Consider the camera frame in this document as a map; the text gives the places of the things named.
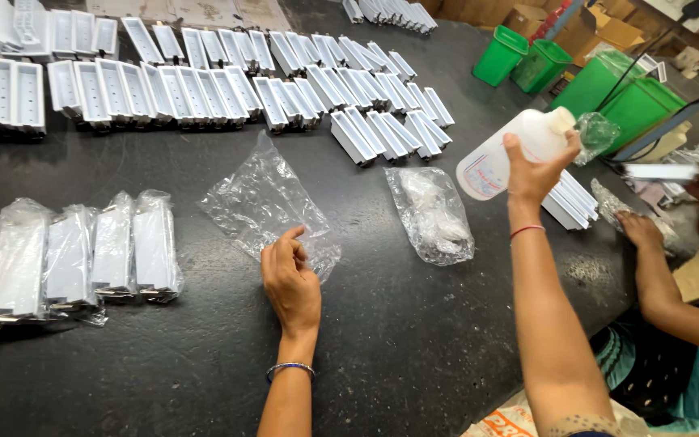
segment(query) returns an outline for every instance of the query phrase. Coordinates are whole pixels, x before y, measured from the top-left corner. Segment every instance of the cardboard box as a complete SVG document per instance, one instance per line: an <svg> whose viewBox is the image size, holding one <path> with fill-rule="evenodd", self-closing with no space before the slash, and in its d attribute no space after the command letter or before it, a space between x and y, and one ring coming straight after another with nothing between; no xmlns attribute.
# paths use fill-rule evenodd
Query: cardboard box
<svg viewBox="0 0 699 437"><path fill-rule="evenodd" d="M530 38L538 30L539 25L544 22L546 15L546 11L542 8L516 5L503 20L503 25L525 38Z"/></svg>

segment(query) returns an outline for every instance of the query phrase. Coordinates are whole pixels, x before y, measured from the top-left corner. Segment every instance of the hand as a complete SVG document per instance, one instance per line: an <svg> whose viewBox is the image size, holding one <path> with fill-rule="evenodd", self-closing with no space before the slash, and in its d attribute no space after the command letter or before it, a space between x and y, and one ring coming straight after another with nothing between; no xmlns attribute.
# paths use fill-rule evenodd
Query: hand
<svg viewBox="0 0 699 437"><path fill-rule="evenodd" d="M629 211L619 211L616 214L619 223L625 228L625 234L638 249L662 249L663 233L649 217L642 217Z"/></svg>
<svg viewBox="0 0 699 437"><path fill-rule="evenodd" d="M304 229L300 225L288 230L260 252L263 287L282 324L283 340L313 337L316 341L320 326L320 280L296 239Z"/></svg>

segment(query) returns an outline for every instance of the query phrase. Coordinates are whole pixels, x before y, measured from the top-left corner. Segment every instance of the bangle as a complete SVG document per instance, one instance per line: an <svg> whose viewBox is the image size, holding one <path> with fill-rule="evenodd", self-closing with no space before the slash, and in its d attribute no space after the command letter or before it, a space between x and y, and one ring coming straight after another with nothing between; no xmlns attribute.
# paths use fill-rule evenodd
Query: bangle
<svg viewBox="0 0 699 437"><path fill-rule="evenodd" d="M523 226L523 227L517 229L516 231L512 232L512 233L511 233L511 236L509 237L509 240L513 240L513 239L514 239L514 236L515 236L516 234L521 233L521 232L524 231L525 229L540 229L540 230L546 232L546 228L545 228L544 226L541 226L541 225L528 225L528 226Z"/></svg>
<svg viewBox="0 0 699 437"><path fill-rule="evenodd" d="M280 369L280 368L283 368L283 367L299 367L303 370L306 370L307 372L309 372L311 382L315 382L315 370L313 368L309 367L308 365L303 364L303 363L279 363L277 365L272 365L271 369L269 369L266 372L266 382L268 382L269 385L271 385L271 373L273 371Z"/></svg>

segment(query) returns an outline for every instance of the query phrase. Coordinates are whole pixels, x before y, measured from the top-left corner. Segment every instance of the crumpled plastic bag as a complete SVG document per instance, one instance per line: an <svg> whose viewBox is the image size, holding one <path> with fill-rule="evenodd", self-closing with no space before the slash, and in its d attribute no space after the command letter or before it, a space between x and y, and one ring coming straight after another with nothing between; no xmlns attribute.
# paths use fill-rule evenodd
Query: crumpled plastic bag
<svg viewBox="0 0 699 437"><path fill-rule="evenodd" d="M401 223L423 261L447 266L474 257L474 237L452 179L441 169L384 169Z"/></svg>
<svg viewBox="0 0 699 437"><path fill-rule="evenodd" d="M300 224L306 232L298 240L320 282L328 279L342 256L336 232L264 130L247 160L198 204L231 237L234 247L258 262L264 247Z"/></svg>

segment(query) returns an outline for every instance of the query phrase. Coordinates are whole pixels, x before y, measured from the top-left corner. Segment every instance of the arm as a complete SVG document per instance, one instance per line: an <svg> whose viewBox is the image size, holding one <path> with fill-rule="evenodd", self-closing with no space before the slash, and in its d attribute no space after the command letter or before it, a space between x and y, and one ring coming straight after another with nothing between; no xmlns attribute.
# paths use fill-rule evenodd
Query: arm
<svg viewBox="0 0 699 437"><path fill-rule="evenodd" d="M661 331L699 346L699 308L681 298L665 262L663 235L648 217L631 212L616 216L638 249L635 283L644 319Z"/></svg>
<svg viewBox="0 0 699 437"><path fill-rule="evenodd" d="M311 366L320 326L320 280L306 264L306 251L296 237L298 226L260 253L266 295L282 324L279 363ZM311 435L311 376L297 367L277 369L263 408L258 437Z"/></svg>
<svg viewBox="0 0 699 437"><path fill-rule="evenodd" d="M540 225L540 204L560 173L578 154L578 134L568 149L547 163L530 163L519 139L504 137L511 163L509 220L512 232ZM558 280L546 234L527 229L511 244L517 341L527 398L539 435L559 420L598 414L614 421L608 390L576 313Z"/></svg>

